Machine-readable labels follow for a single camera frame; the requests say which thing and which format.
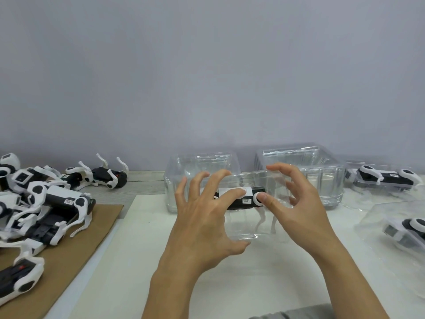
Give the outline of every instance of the clear plastic container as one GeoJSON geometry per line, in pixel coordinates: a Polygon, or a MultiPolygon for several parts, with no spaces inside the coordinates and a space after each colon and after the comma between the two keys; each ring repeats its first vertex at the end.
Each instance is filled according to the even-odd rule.
{"type": "MultiPolygon", "coordinates": [[[[272,195],[284,206],[291,208],[289,192],[286,188],[286,176],[280,172],[254,171],[223,178],[218,186],[218,191],[223,192],[228,188],[245,187],[247,195],[244,197],[251,203],[250,190],[262,190],[272,195]]],[[[209,178],[201,183],[201,191],[209,178]]],[[[263,237],[279,242],[290,240],[274,215],[265,207],[228,210],[224,223],[226,234],[232,239],[255,239],[263,237]]]]}
{"type": "Polygon", "coordinates": [[[317,188],[325,207],[332,209],[341,202],[345,163],[323,146],[314,143],[289,144],[278,149],[257,151],[256,170],[264,170],[266,165],[275,162],[296,165],[317,188]]]}
{"type": "Polygon", "coordinates": [[[241,167],[234,152],[218,152],[205,154],[179,154],[172,156],[164,173],[165,195],[170,213],[177,213],[174,193],[182,178],[186,176],[188,183],[197,173],[209,171],[214,173],[220,169],[230,170],[232,174],[240,174],[241,167]]]}
{"type": "Polygon", "coordinates": [[[424,200],[377,204],[354,231],[406,287],[425,298],[425,225],[418,222],[425,224],[424,200]]]}
{"type": "Polygon", "coordinates": [[[348,190],[355,191],[358,195],[350,199],[343,199],[343,204],[349,208],[360,210],[370,210],[374,204],[387,202],[392,199],[394,202],[413,201],[418,199],[425,199],[424,186],[421,185],[422,180],[415,180],[417,184],[403,184],[396,182],[377,182],[367,181],[362,178],[359,170],[362,166],[370,166],[377,171],[387,171],[386,173],[390,179],[397,181],[400,175],[396,173],[400,170],[409,170],[410,167],[401,167],[394,164],[385,163],[377,159],[374,163],[370,163],[370,159],[348,159],[346,161],[347,170],[345,173],[344,186],[348,190]]]}

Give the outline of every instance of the wooden floor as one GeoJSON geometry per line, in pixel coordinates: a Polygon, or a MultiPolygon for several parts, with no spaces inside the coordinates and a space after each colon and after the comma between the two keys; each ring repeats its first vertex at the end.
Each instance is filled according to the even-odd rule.
{"type": "Polygon", "coordinates": [[[118,218],[124,218],[137,195],[160,195],[165,193],[163,171],[130,171],[127,184],[119,189],[106,186],[88,186],[81,192],[91,193],[99,204],[122,204],[118,218]]]}

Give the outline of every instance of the person's right hand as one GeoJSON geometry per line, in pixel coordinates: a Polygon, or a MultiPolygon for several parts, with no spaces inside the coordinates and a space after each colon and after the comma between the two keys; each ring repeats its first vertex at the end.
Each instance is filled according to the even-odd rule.
{"type": "Polygon", "coordinates": [[[281,162],[268,165],[267,169],[280,171],[292,179],[292,182],[286,182],[286,186],[295,197],[290,197],[294,208],[283,206],[267,193],[258,194],[258,200],[276,216],[292,240],[314,258],[327,257],[335,248],[343,248],[316,188],[301,171],[296,166],[281,162]]]}

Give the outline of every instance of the gray sleeve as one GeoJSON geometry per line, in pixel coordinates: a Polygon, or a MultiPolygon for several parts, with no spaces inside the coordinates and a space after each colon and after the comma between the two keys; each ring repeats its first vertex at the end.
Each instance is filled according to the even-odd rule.
{"type": "Polygon", "coordinates": [[[330,304],[277,312],[250,319],[335,319],[334,310],[330,304]]]}

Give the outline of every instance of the forearm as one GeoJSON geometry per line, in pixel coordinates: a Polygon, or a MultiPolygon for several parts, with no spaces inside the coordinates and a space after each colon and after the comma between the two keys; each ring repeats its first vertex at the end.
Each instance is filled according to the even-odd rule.
{"type": "Polygon", "coordinates": [[[341,245],[325,256],[315,257],[338,319],[388,319],[369,283],[341,245]]]}
{"type": "Polygon", "coordinates": [[[196,279],[157,270],[151,279],[141,319],[187,319],[196,279]]]}

